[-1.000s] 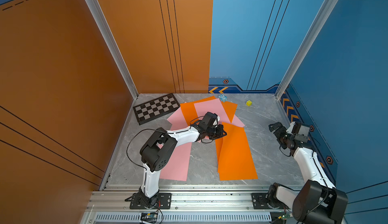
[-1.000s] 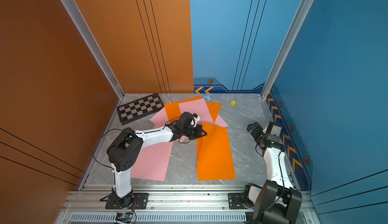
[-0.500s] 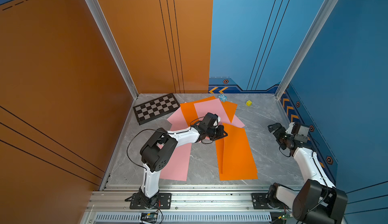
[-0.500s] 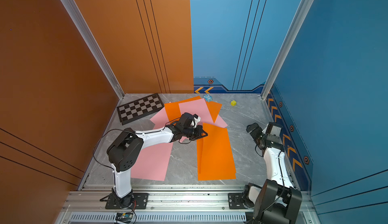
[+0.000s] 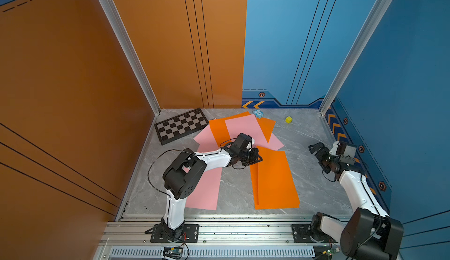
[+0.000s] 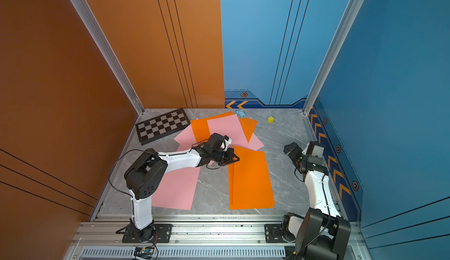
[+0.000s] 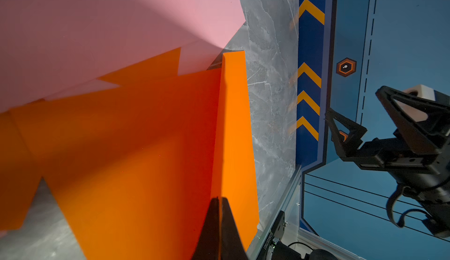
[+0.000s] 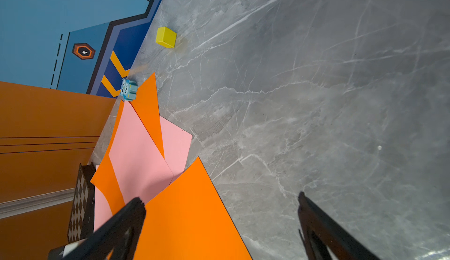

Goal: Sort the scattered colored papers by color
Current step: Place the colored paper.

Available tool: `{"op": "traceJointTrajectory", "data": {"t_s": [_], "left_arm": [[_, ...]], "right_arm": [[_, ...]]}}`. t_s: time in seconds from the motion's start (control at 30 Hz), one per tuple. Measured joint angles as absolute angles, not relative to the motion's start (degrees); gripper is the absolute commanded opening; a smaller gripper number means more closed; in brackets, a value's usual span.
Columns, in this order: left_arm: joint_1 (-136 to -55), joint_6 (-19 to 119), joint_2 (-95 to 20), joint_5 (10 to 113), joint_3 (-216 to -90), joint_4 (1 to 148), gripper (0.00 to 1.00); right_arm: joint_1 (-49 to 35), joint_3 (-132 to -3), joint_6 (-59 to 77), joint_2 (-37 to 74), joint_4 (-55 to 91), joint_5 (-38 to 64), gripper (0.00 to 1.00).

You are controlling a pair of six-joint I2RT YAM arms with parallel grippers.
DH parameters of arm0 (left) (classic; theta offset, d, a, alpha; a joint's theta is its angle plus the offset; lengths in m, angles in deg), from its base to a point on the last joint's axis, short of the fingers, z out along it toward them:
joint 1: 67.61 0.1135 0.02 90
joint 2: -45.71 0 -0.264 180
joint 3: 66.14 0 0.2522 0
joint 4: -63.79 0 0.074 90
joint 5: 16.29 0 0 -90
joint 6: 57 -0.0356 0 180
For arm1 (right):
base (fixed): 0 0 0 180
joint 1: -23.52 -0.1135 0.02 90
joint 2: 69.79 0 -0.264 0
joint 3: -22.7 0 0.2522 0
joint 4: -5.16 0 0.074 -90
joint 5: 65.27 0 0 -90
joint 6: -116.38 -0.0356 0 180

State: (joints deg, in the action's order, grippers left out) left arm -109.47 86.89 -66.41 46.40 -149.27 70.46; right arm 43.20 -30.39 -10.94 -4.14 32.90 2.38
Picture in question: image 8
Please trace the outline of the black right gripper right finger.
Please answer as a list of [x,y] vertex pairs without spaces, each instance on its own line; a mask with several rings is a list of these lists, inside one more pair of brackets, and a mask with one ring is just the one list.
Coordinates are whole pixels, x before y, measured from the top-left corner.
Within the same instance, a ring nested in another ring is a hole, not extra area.
[[299,230],[305,252],[310,260],[379,260],[358,240],[309,199],[304,192],[298,196]]

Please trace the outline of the large curved pink paper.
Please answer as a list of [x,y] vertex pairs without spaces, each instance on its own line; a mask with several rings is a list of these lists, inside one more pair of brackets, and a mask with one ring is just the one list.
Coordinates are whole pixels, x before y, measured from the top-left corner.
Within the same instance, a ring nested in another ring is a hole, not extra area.
[[107,199],[97,187],[94,195],[94,231],[97,231],[113,214]]

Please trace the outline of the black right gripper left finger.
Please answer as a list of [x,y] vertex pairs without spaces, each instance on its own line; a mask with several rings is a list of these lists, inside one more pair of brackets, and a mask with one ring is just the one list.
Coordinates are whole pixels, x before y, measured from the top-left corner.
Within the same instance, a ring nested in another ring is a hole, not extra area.
[[49,252],[50,260],[132,260],[146,216],[136,197],[87,239]]

